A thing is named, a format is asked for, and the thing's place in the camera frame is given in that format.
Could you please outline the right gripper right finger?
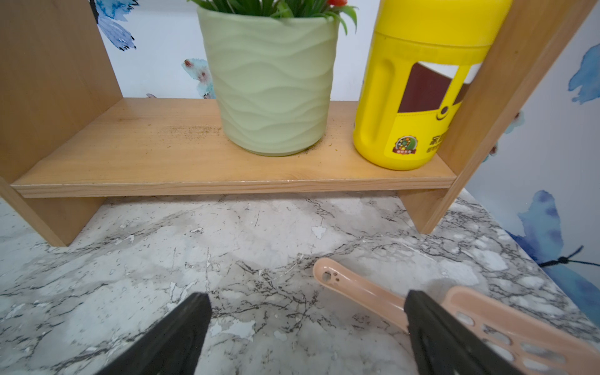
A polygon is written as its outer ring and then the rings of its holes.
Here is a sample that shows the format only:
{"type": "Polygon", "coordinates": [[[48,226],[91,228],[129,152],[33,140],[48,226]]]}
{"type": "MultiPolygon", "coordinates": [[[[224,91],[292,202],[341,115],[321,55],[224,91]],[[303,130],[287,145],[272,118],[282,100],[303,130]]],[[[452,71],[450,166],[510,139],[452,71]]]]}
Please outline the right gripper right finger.
{"type": "Polygon", "coordinates": [[[404,311],[420,374],[520,374],[422,291],[409,292],[404,311]]]}

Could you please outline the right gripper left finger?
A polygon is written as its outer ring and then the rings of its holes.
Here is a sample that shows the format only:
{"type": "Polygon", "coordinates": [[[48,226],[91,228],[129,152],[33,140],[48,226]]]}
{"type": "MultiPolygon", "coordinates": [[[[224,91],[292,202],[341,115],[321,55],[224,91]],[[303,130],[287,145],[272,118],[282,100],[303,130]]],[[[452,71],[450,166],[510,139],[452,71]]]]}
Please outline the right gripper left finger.
{"type": "Polygon", "coordinates": [[[99,374],[193,374],[203,350],[212,306],[195,292],[99,374]]]}

